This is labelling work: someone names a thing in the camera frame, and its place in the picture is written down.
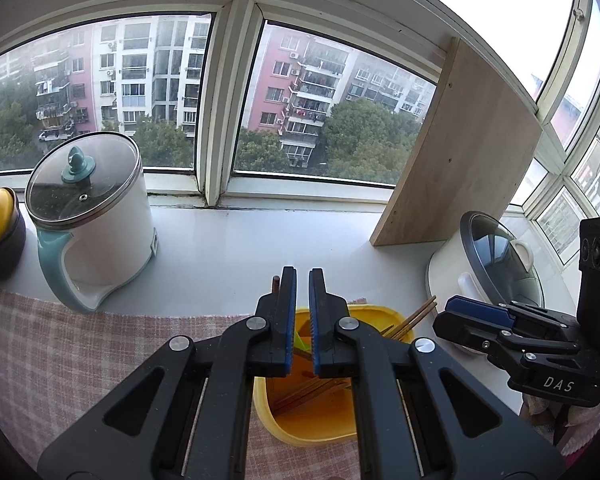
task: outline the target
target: yellow plastic container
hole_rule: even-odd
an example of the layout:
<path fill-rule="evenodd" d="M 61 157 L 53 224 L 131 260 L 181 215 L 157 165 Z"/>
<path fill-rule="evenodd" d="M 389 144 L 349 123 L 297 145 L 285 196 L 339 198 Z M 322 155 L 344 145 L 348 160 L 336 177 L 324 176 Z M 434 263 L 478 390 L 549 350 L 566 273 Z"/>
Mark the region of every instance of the yellow plastic container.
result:
<path fill-rule="evenodd" d="M 384 330 L 398 325 L 404 316 L 390 308 L 377 305 L 349 305 L 350 314 L 377 328 Z M 296 310 L 296 332 L 302 341 L 311 345 L 309 310 Z M 413 334 L 406 333 L 402 341 L 410 343 Z M 291 374 L 285 378 L 256 377 L 253 383 L 253 401 L 256 412 L 264 427 L 277 439 L 292 446 L 320 446 L 356 437 L 356 419 L 353 397 L 349 388 L 315 397 L 294 410 L 274 417 L 269 408 L 269 399 L 279 399 L 295 390 L 300 384 L 313 377 L 313 364 L 295 356 Z"/>

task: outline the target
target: pink fabric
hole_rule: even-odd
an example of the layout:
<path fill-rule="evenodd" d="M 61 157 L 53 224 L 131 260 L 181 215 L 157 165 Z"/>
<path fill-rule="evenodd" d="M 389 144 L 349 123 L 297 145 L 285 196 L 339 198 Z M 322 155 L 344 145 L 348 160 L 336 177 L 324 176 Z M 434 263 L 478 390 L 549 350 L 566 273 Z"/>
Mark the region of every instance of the pink fabric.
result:
<path fill-rule="evenodd" d="M 73 314 L 0 290 L 0 428 L 35 467 L 40 454 L 165 341 L 219 335 L 241 316 Z M 246 477 L 360 478 L 355 440 L 299 448 L 276 440 L 251 411 Z"/>
<path fill-rule="evenodd" d="M 584 450 L 587 449 L 587 447 L 589 447 L 589 444 L 590 444 L 590 442 L 587 442 L 584 446 L 582 446 L 575 453 L 571 453 L 570 455 L 567 455 L 566 457 L 564 457 L 564 461 L 566 462 L 567 467 L 571 467 L 571 465 L 574 462 L 576 462 L 577 459 L 579 459 L 581 457 L 581 455 L 584 453 Z"/>

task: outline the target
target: metal screw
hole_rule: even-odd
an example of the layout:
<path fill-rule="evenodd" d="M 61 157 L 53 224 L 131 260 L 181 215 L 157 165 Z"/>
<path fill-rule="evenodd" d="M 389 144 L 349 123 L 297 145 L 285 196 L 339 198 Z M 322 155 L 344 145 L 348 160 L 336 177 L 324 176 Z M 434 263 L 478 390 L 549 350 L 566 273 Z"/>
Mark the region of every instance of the metal screw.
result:
<path fill-rule="evenodd" d="M 180 352 L 189 348 L 189 339 L 183 335 L 177 335 L 169 341 L 169 348 L 174 352 Z"/>
<path fill-rule="evenodd" d="M 338 326 L 343 330 L 355 330 L 360 326 L 360 322 L 355 317 L 345 316 L 338 320 Z"/>
<path fill-rule="evenodd" d="M 253 316 L 247 320 L 247 328 L 249 330 L 260 330 L 267 325 L 267 321 L 260 316 Z"/>
<path fill-rule="evenodd" d="M 431 339 L 427 339 L 426 337 L 416 339 L 414 345 L 416 350 L 423 354 L 428 354 L 436 349 L 436 344 Z"/>

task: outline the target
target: sky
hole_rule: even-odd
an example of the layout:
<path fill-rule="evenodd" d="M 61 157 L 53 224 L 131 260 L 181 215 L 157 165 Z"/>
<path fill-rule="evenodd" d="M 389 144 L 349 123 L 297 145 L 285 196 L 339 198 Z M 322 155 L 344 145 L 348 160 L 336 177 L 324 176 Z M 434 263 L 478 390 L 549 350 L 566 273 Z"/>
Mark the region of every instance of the sky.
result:
<path fill-rule="evenodd" d="M 564 35 L 573 0 L 440 0 L 491 45 L 531 93 L 531 75 L 546 79 Z M 569 94 L 585 105 L 600 70 L 600 12 L 589 35 Z"/>

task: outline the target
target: wooden board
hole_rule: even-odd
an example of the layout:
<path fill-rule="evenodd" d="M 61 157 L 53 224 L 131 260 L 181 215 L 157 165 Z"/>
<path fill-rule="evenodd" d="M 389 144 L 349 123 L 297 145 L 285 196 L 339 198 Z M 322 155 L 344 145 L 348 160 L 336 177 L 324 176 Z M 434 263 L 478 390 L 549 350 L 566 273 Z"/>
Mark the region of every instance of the wooden board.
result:
<path fill-rule="evenodd" d="M 371 243 L 446 240 L 470 210 L 500 218 L 540 133 L 534 115 L 496 70 L 453 38 L 420 135 Z"/>

